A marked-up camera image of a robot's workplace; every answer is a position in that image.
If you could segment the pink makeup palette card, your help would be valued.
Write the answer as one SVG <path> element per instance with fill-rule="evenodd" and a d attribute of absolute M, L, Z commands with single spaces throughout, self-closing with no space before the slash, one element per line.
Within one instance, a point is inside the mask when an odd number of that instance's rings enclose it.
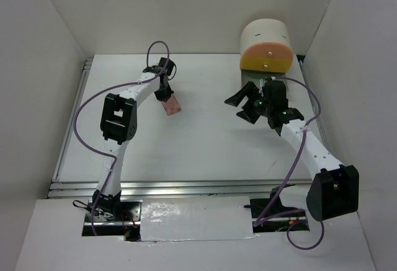
<path fill-rule="evenodd" d="M 181 111 L 181 107 L 174 94 L 172 94 L 168 100 L 162 101 L 161 103 L 168 116 Z"/>

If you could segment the orange drawer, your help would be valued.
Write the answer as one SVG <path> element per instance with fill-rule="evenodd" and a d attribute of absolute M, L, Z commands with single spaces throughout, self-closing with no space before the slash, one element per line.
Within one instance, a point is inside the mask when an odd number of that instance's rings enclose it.
<path fill-rule="evenodd" d="M 284 45 L 283 43 L 261 42 L 245 49 L 242 56 L 291 60 L 293 52 L 288 45 Z"/>

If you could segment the cream round drawer organizer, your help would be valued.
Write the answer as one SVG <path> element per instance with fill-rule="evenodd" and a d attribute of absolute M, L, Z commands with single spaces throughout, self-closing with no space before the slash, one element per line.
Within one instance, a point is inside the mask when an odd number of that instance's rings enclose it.
<path fill-rule="evenodd" d="M 292 49 L 287 26 L 275 19 L 258 19 L 245 26 L 240 38 L 240 56 L 245 49 L 261 42 L 283 43 Z"/>

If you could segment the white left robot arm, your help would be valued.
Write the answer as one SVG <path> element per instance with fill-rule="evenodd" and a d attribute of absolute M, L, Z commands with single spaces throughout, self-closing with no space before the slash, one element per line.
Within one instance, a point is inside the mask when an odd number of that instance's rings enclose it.
<path fill-rule="evenodd" d="M 157 65 L 146 67 L 132 85 L 119 94 L 107 94 L 104 100 L 100 130 L 104 137 L 102 175 L 92 196 L 92 202 L 107 220 L 116 220 L 122 214 L 121 172 L 129 142 L 136 135 L 138 107 L 151 95 L 162 103 L 167 115 L 181 111 L 169 84 L 176 64 L 162 57 Z"/>

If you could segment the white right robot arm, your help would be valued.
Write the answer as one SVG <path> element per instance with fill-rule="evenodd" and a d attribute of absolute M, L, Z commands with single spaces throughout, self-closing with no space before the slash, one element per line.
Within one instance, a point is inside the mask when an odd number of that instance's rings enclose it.
<path fill-rule="evenodd" d="M 269 127 L 297 154 L 282 184 L 273 189 L 268 205 L 254 226 L 269 220 L 269 210 L 283 216 L 291 208 L 296 208 L 318 222 L 356 212 L 359 207 L 358 170 L 334 157 L 309 128 L 321 114 L 320 110 L 305 120 L 298 109 L 289 106 L 285 81 L 285 77 L 269 77 L 261 88 L 249 81 L 225 100 L 225 104 L 233 107 L 245 100 L 237 116 L 251 124 L 265 117 Z M 310 173 L 312 182 L 308 187 L 288 184 L 299 162 L 303 162 Z"/>

